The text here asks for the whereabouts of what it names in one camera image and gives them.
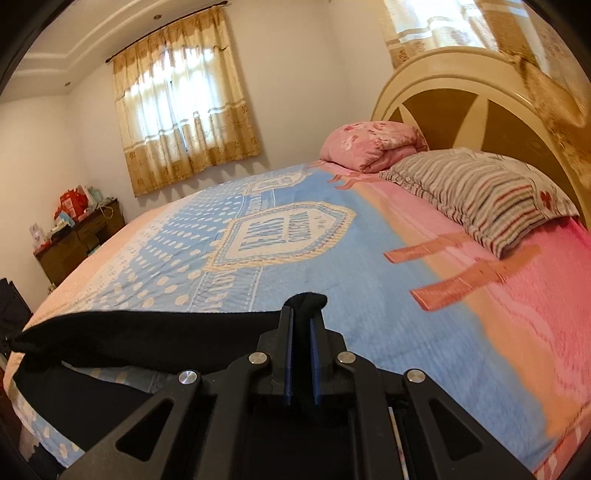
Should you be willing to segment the black pants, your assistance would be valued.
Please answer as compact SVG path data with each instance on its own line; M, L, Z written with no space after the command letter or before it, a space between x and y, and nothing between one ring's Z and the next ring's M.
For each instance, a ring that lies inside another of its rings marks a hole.
M146 399L86 369L135 367L164 374L209 374L252 353L280 325L276 311L254 313L81 312L51 318L12 341L23 359L14 376L27 402L84 450Z

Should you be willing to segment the blue pink patterned bedsheet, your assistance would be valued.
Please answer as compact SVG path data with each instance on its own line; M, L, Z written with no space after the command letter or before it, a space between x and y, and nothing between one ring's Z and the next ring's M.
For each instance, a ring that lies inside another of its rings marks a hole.
M590 236L550 221L504 259L376 175L315 162L151 210L85 260L32 325L81 311L249 312L328 297L377 367L419 368L541 479L590 434Z

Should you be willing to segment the dark wooden desk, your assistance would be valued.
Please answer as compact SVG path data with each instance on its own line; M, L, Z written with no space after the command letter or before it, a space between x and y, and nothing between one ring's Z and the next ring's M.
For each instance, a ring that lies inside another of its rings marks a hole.
M34 252L49 283L59 286L98 247L125 226L117 199L109 199L81 222L66 226Z

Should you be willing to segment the red gift bag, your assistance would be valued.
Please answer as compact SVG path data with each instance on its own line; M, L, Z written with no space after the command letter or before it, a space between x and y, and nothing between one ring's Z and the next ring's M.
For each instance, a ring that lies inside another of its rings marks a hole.
M54 213L54 219L57 219L61 213L64 213L74 222L79 222L86 217L88 206L88 198L84 191L67 190L60 196L59 205Z

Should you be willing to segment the striped pillow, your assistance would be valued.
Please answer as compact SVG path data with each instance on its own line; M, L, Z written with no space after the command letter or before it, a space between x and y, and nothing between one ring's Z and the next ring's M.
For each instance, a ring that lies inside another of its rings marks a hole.
M428 201L499 259L546 222L580 215L542 171L501 154L467 148L422 152L380 177Z

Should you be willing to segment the pink floral folded quilt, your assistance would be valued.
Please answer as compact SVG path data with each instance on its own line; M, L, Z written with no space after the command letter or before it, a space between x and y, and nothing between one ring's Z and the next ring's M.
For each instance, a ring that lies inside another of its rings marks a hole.
M320 159L360 173L378 173L404 158L428 151L419 129L394 121L348 124L329 134Z

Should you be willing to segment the beige far window curtain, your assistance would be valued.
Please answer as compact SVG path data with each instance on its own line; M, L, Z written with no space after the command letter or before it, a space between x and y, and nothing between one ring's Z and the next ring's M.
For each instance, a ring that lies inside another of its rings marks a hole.
M221 7L154 31L111 64L135 196L262 152Z

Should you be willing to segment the cream brown wooden headboard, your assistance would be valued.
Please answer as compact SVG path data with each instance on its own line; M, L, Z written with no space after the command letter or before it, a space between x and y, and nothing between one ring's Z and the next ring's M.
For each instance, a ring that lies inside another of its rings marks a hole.
M473 47L445 47L402 64L385 84L372 119L417 127L431 149L466 147L535 166L590 225L590 190L537 115L514 64Z

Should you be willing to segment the beige curtain beside headboard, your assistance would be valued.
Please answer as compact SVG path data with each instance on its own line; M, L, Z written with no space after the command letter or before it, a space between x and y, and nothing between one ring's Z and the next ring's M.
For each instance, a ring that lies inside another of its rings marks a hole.
M518 71L568 165L590 185L590 75L563 38L523 1L377 1L394 66L438 48L484 48Z

